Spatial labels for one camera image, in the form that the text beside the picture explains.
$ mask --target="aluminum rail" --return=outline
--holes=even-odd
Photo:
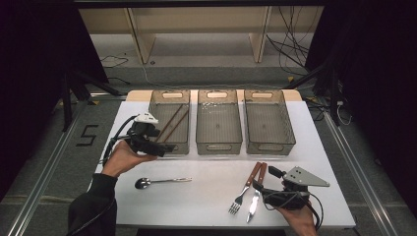
[[[30,222],[31,217],[36,210],[36,207],[39,203],[40,198],[42,197],[49,180],[51,179],[59,160],[62,157],[62,154],[65,148],[68,145],[70,138],[72,137],[75,127],[80,118],[80,114],[83,110],[87,107],[86,101],[80,101],[77,104],[77,109],[74,112],[74,121],[72,122],[71,126],[68,128],[67,132],[61,135],[61,138],[58,141],[54,151],[50,155],[46,166],[43,168],[42,173],[40,174],[39,178],[36,181],[32,191],[28,195],[28,198],[24,205],[22,206],[21,210],[19,211],[18,215],[13,221],[13,224],[8,232],[7,235],[15,236],[15,235],[23,235],[25,233],[26,228]]]
[[[327,104],[322,98],[320,99],[322,104]],[[383,235],[392,236],[398,235],[396,232],[392,221],[387,213],[386,208],[383,206],[380,198],[372,187],[371,182],[369,181],[365,171],[362,169],[360,163],[358,162],[355,153],[350,147],[348,141],[344,137],[340,127],[336,127],[331,120],[331,117],[328,113],[325,112],[326,122],[330,128],[334,139],[339,146],[343,157],[352,172],[353,178],[355,179],[358,187],[364,197],[368,207],[374,216],[378,226]]]

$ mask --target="gray floor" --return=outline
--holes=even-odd
[[[273,35],[275,39],[282,35]],[[263,63],[253,62],[249,40],[245,34],[171,34],[159,35],[149,63],[141,67],[135,55],[133,44],[129,35],[118,36],[92,36],[97,52],[101,57],[114,55],[127,57],[129,61],[115,68],[107,68],[109,78],[119,78],[130,82],[127,85],[117,79],[110,80],[110,84],[122,91],[132,89],[161,89],[161,88],[188,88],[201,87],[224,88],[232,86],[236,89],[263,88],[265,86],[282,88],[288,84],[291,74],[283,71],[278,65],[278,54],[267,43]],[[104,66],[112,67],[120,61],[106,61]],[[300,68],[281,57],[281,65],[290,67],[294,72],[303,73]],[[299,88],[302,96],[313,96],[311,86],[314,81]],[[100,92],[99,89],[89,87],[91,92]],[[33,215],[29,216],[29,224],[24,235],[64,235],[67,225],[67,209],[73,198],[85,191],[89,185],[90,175],[94,171],[97,161],[117,114],[122,98],[112,96],[98,96],[98,104],[79,103],[74,105],[80,112],[77,125],[68,137],[68,144],[63,149],[62,157],[52,172],[47,186],[34,208]],[[311,109],[312,119],[322,117],[321,111]],[[349,117],[344,110],[343,117]],[[360,235],[383,235],[378,221],[372,214],[372,208],[364,198],[360,187],[355,181],[351,167],[347,164],[333,132],[325,118],[315,122],[322,139],[328,159],[331,163],[337,181],[350,210],[357,222],[357,231]],[[82,133],[86,126],[91,126],[87,134],[95,135],[92,146],[82,147],[90,138],[83,138]],[[55,153],[55,146],[64,135],[63,108],[59,104],[51,113],[49,126],[38,142],[37,149],[15,180],[6,198],[0,204],[0,235],[7,235],[14,219],[24,206],[27,197],[36,186],[36,181],[42,174],[44,166]],[[355,124],[354,119],[349,125],[341,125],[340,131],[348,141],[355,158],[360,166],[366,170],[373,190],[387,211],[397,235],[417,235],[417,222],[411,214],[401,196],[395,190],[384,169],[374,161],[373,151],[367,139]],[[326,212],[325,217],[337,214]],[[118,227],[117,235],[135,235],[137,229]],[[287,229],[287,235],[294,233]],[[253,235],[270,235],[273,232],[254,232]],[[357,235],[354,230],[321,229],[321,235]],[[199,235],[199,233],[177,233],[177,235]],[[236,231],[228,235],[242,235]]]

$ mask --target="human hand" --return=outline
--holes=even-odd
[[[139,155],[131,150],[126,141],[121,141],[104,165],[101,174],[119,177],[142,162],[156,160],[154,155]]]
[[[313,220],[313,213],[307,206],[303,206],[301,209],[293,210],[281,207],[275,207],[275,209],[284,216],[297,235],[317,235]]]

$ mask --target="black curtain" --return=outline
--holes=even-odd
[[[69,5],[0,1],[0,55],[1,200],[39,142],[64,74],[78,80],[71,74],[77,69],[107,78],[80,13]]]
[[[325,61],[341,26],[352,11],[339,3],[325,9],[307,65]],[[417,4],[415,1],[364,1],[363,29],[335,68],[343,96],[396,190],[417,216]]]

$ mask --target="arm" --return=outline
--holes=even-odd
[[[286,219],[291,228],[299,236],[318,235],[316,232],[313,214],[307,206],[303,206],[301,209],[288,210],[285,208],[278,208],[278,210]]]
[[[156,156],[134,153],[125,141],[121,141],[101,173],[92,175],[89,190],[70,204],[68,235],[115,235],[117,205],[114,187],[117,178],[136,165],[155,159]]]

